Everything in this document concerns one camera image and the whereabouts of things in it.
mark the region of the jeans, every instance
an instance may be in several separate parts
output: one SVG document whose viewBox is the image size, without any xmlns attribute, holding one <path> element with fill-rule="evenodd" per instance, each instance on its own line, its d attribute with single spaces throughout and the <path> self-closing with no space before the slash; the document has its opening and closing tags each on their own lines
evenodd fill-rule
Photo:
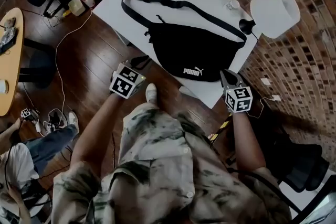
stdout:
<svg viewBox="0 0 336 224">
<path fill-rule="evenodd" d="M 77 129 L 74 125 L 68 125 L 58 129 L 44 137 L 34 138 L 23 142 L 32 156 L 34 170 L 41 175 L 47 167 L 48 162 L 69 142 L 74 139 Z"/>
</svg>

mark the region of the lamp base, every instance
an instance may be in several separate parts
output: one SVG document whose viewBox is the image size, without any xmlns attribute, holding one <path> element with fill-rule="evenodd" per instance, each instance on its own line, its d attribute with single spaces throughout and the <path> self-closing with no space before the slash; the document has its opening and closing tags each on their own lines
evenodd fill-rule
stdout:
<svg viewBox="0 0 336 224">
<path fill-rule="evenodd" d="M 252 33 L 252 28 L 256 25 L 254 20 L 241 19 L 239 21 L 239 27 L 245 35 L 250 35 Z"/>
</svg>

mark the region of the wooden floor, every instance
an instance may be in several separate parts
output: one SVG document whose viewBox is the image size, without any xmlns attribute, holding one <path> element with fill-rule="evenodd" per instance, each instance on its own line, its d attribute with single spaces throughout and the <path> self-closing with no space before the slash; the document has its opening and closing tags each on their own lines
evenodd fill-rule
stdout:
<svg viewBox="0 0 336 224">
<path fill-rule="evenodd" d="M 0 9 L 0 17 L 13 7 L 19 7 L 39 14 L 44 10 L 44 6 L 35 7 L 26 0 L 8 0 Z M 91 11 L 86 11 L 80 17 L 70 15 L 56 27 L 51 27 L 45 17 L 26 11 L 23 11 L 23 13 L 25 17 L 25 37 L 56 48 L 64 35 L 80 27 Z M 55 25 L 56 19 L 50 20 L 50 23 L 52 26 Z M 113 30 L 95 15 L 92 15 L 80 30 L 69 35 L 61 43 L 58 49 L 57 63 L 64 82 L 66 95 L 65 114 L 74 110 L 78 115 L 81 130 L 86 127 L 104 100 L 109 96 L 110 78 L 112 72 L 117 69 L 118 64 L 140 54 L 141 52 L 135 47 L 124 46 Z M 27 66 L 31 55 L 32 51 L 24 48 L 22 67 Z M 159 106 L 164 111 L 170 114 L 174 114 L 177 111 L 189 111 L 192 119 L 203 128 L 206 134 L 216 131 L 225 120 L 227 112 L 222 100 L 211 110 L 199 100 L 182 95 L 178 91 L 180 84 L 154 63 L 146 76 L 146 85 L 155 83 L 158 87 Z M 55 75 L 53 82 L 47 89 L 37 89 L 32 83 L 25 83 L 25 86 L 34 106 L 40 111 L 41 121 L 48 119 L 47 116 L 50 110 L 54 108 L 61 109 L 63 96 L 61 79 L 58 74 Z M 119 113 L 114 129 L 117 155 L 122 131 L 122 118 L 145 101 L 144 91 L 145 87 L 131 99 L 126 100 Z M 23 84 L 19 83 L 15 101 L 8 116 L 2 117 L 0 120 L 13 122 L 19 117 L 21 110 L 26 107 L 31 108 L 32 104 L 25 94 Z M 26 140 L 32 137 L 39 137 L 39 134 L 30 123 L 25 123 L 20 131 L 20 136 L 22 140 Z M 69 158 L 67 151 L 65 151 L 65 157 Z M 102 164 L 103 174 L 112 171 L 112 159 L 113 143 L 111 141 L 108 153 Z M 58 154 L 47 167 L 45 174 L 67 165 L 69 163 Z M 53 182 L 52 178 L 56 174 L 54 173 L 42 179 L 42 185 L 44 187 L 50 186 Z"/>
</svg>

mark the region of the black bag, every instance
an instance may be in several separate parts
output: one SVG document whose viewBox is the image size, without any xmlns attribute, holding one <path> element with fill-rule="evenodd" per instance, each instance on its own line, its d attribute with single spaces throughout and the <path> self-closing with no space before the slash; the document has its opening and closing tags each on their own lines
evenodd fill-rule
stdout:
<svg viewBox="0 0 336 224">
<path fill-rule="evenodd" d="M 148 28 L 145 35 L 150 35 L 156 56 L 170 74 L 191 80 L 218 81 L 219 71 L 228 69 L 238 49 L 243 48 L 246 36 L 235 27 L 202 11 L 187 1 L 172 0 L 140 0 L 146 3 L 159 2 L 170 8 L 189 7 L 209 22 L 229 31 L 241 38 L 235 42 L 214 34 L 208 30 L 163 22 L 153 23 L 131 9 L 121 1 L 123 10 L 138 23 Z"/>
</svg>

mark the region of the round table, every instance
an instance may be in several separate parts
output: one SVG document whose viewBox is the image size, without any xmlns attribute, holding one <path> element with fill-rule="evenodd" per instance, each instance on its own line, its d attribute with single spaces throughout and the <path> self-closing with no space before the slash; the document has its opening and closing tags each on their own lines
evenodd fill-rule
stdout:
<svg viewBox="0 0 336 224">
<path fill-rule="evenodd" d="M 8 19 L 15 17 L 15 27 L 18 30 L 15 45 L 0 55 L 0 80 L 6 80 L 8 83 L 8 93 L 0 93 L 0 116 L 4 116 L 9 111 L 14 99 L 19 72 L 20 60 L 22 54 L 22 45 L 24 42 L 24 19 L 22 11 L 19 8 L 11 9 L 1 20 L 0 25 L 4 26 Z M 0 36 L 4 33 L 4 28 L 0 27 Z"/>
</svg>

